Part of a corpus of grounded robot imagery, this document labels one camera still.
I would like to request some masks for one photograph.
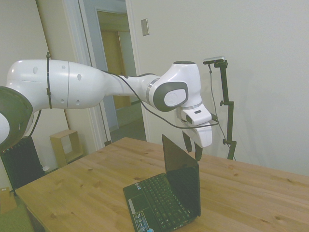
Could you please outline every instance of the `laptop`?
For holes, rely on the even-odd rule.
[[[123,189],[136,232],[170,232],[201,215],[198,162],[162,141],[166,173]]]

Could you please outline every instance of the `wooden shelf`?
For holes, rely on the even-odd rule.
[[[71,142],[72,151],[65,153],[61,138],[68,136]],[[52,147],[57,160],[58,168],[66,166],[84,155],[82,145],[80,143],[78,133],[76,130],[64,130],[50,136]]]
[[[78,158],[82,157],[83,153],[71,151],[71,152],[65,154],[65,156],[66,156],[67,163],[71,163],[72,161],[77,160]]]

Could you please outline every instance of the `black cable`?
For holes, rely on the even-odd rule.
[[[217,115],[217,107],[216,107],[216,103],[215,103],[214,96],[213,96],[213,91],[212,91],[212,70],[211,70],[211,65],[209,64],[208,67],[209,67],[209,73],[210,73],[210,75],[211,75],[211,96],[212,96],[212,100],[213,100],[214,112],[215,112],[215,115],[216,115],[217,118],[218,118],[218,115]],[[219,127],[220,127],[220,130],[221,130],[221,132],[222,132],[222,135],[223,135],[224,139],[226,140],[226,137],[225,137],[225,135],[224,135],[223,129],[222,129],[222,127],[221,127],[220,124],[219,124]]]
[[[140,103],[143,105],[143,107],[151,114],[157,116],[158,118],[160,118],[161,120],[165,121],[166,123],[170,124],[171,126],[173,127],[176,127],[176,128],[179,128],[179,129],[195,129],[195,128],[203,128],[203,127],[210,127],[210,126],[215,126],[215,125],[219,125],[219,122],[218,123],[214,123],[214,124],[209,124],[209,125],[205,125],[205,126],[197,126],[197,127],[179,127],[179,126],[176,126],[172,123],[170,123],[169,121],[167,121],[165,118],[161,117],[160,115],[152,112],[150,109],[148,109],[144,103],[142,102],[142,100],[140,99],[140,97],[137,95],[137,93],[134,91],[134,89],[130,86],[130,84],[125,80],[123,79],[121,76],[118,76],[114,73],[111,73],[111,72],[108,72],[108,71],[104,71],[104,70],[101,70],[102,72],[105,72],[107,74],[110,74],[110,75],[114,75],[114,76],[117,76],[119,77],[123,82],[126,83],[126,85],[132,90],[132,92],[135,94],[135,96],[139,99]]]
[[[42,110],[40,110],[39,113],[38,113],[37,120],[35,120],[34,126],[33,126],[33,128],[32,128],[32,131],[31,131],[29,137],[31,137],[31,135],[32,135],[33,132],[34,132],[35,127],[36,127],[37,124],[38,124],[38,121],[39,121],[39,118],[40,118],[40,115],[41,115],[41,111],[42,111]]]

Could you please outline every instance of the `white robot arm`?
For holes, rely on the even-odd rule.
[[[6,87],[0,87],[0,151],[25,135],[38,110],[90,108],[108,95],[134,96],[121,78],[159,111],[176,109],[177,125],[186,128],[183,132],[197,145],[211,144],[211,114],[202,104],[199,71],[193,62],[175,62],[161,77],[119,77],[73,62],[21,60],[10,68]]]

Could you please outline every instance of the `white wall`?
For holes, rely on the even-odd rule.
[[[174,61],[193,61],[200,69],[203,102],[214,112],[209,70],[202,61],[224,55],[235,102],[237,160],[309,175],[309,1],[128,0],[127,10],[138,74],[162,75]],[[145,18],[150,35],[143,37]],[[212,70],[226,131],[220,72]],[[144,114],[148,141],[161,143],[165,133],[184,147],[180,130]],[[173,113],[161,115],[173,119]],[[227,157],[222,138],[213,128],[213,144],[205,152]]]
[[[14,62],[20,59],[46,59],[48,48],[35,0],[1,1],[0,32],[0,85],[5,86],[7,72]],[[42,166],[57,167],[49,135],[65,129],[67,124],[63,110],[42,111],[32,135]],[[0,161],[0,188],[9,185]]]
[[[51,58],[77,62],[63,1],[38,0],[37,2]],[[78,131],[84,154],[95,152],[89,110],[67,110],[67,112],[71,129]]]

